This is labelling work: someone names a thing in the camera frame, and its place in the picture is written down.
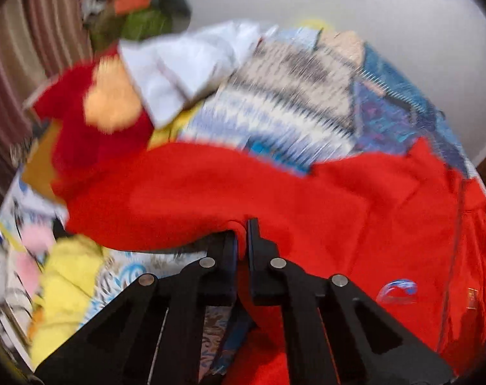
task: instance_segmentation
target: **blue logo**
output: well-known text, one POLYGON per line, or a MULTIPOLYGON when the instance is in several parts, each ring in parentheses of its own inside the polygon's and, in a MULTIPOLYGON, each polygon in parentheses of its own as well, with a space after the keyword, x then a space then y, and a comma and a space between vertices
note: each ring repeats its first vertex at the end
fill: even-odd
POLYGON ((377 302, 411 304, 416 300, 418 286, 410 279, 398 279, 384 285, 377 295, 377 302))

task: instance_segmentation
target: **white cloth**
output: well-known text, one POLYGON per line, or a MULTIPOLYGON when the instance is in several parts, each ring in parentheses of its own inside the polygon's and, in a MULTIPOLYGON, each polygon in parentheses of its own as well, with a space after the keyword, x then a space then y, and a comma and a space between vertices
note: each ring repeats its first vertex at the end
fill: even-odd
POLYGON ((256 22, 229 21, 141 43, 122 40, 118 51, 152 123, 160 128, 187 102, 215 91, 268 33, 256 22))

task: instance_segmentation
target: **small label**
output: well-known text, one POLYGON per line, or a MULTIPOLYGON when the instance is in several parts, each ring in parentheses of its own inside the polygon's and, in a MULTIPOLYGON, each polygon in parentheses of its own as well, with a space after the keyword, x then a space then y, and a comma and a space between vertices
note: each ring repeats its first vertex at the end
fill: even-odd
POLYGON ((478 307, 478 291, 476 289, 468 288, 468 308, 469 310, 476 310, 478 307))
POLYGON ((398 279, 382 287, 377 295, 377 302, 412 304, 416 302, 418 286, 410 279, 398 279))

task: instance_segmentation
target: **striped fabric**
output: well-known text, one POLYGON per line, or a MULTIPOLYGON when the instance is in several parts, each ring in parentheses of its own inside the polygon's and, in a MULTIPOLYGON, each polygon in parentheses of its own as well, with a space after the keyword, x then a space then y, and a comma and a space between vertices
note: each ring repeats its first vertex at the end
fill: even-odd
POLYGON ((92 56, 79 0, 7 0, 0 9, 0 204, 14 176, 9 146, 30 133, 22 102, 47 77, 92 56))

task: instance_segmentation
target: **green cloth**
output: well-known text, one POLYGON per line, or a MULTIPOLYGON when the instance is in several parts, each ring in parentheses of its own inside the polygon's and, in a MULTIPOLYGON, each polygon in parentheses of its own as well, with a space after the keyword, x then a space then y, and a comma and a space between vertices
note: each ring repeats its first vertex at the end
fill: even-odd
POLYGON ((172 19, 152 7, 122 16, 116 16, 108 7, 93 20, 89 30, 93 51, 102 52, 120 38, 140 41, 172 33, 172 19))
POLYGON ((172 19, 155 8, 145 8, 127 15, 121 38, 144 40, 172 33, 172 19))

